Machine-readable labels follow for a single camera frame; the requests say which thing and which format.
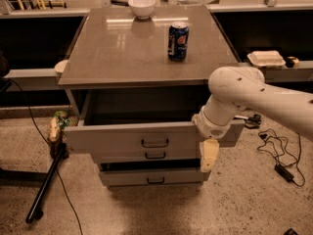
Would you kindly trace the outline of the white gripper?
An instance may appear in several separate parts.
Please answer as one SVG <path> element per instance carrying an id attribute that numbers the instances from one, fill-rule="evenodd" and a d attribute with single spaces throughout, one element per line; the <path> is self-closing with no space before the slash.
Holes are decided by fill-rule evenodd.
<path id="1" fill-rule="evenodd" d="M 203 106 L 198 114 L 192 116 L 192 122 L 206 140 L 200 142 L 201 172 L 210 172 L 219 152 L 219 143 L 229 130 L 233 115 L 223 109 Z"/>

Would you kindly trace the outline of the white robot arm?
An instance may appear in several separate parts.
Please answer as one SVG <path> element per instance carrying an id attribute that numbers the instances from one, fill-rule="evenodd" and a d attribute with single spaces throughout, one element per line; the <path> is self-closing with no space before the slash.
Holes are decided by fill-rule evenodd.
<path id="1" fill-rule="evenodd" d="M 245 109 L 255 110 L 277 123 L 313 140 L 313 94 L 272 86 L 253 67 L 222 67 L 209 77 L 210 96 L 193 115 L 204 140 L 200 142 L 201 171 L 212 170 L 219 151 L 218 140 L 232 119 Z"/>

